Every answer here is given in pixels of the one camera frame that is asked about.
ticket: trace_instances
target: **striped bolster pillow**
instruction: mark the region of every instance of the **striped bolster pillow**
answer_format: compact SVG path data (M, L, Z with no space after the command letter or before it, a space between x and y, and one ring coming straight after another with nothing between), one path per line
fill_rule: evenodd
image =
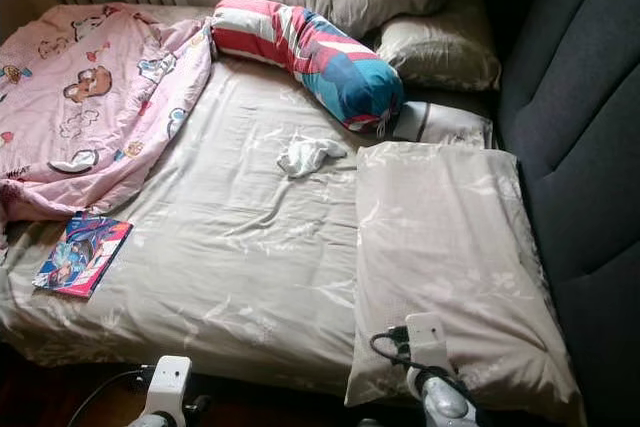
M222 0L213 40L221 52L286 69L349 130L383 135L402 105L402 82L389 64L302 7Z

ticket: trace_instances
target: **pink quilt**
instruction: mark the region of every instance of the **pink quilt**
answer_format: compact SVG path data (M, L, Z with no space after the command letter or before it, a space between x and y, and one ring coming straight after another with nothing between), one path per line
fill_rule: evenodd
M103 213L140 189L209 78L210 30L59 6L0 47L0 263L7 222Z

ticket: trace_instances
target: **sofa backrest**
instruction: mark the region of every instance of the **sofa backrest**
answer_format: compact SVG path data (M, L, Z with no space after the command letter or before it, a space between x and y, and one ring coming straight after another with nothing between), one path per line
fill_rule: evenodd
M498 111L596 426L640 425L639 61L640 0L535 0Z

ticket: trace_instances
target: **book cover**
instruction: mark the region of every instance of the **book cover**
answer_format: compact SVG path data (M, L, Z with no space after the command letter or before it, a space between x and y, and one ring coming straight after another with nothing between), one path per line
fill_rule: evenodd
M131 231L128 222L77 212L33 285L89 298Z

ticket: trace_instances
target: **floor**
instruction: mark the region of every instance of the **floor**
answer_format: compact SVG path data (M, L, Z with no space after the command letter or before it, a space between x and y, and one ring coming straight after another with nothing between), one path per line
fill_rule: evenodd
M128 370L122 365L78 365L45 369L0 344L0 426L65 427L76 408L104 380ZM364 416L385 427L423 427L418 409L371 406L346 409L342 399L193 375L185 399L210 395L203 427L355 427ZM121 427L144 407L146 389L124 380L104 391L76 427ZM538 427L538 422L501 414L494 427Z

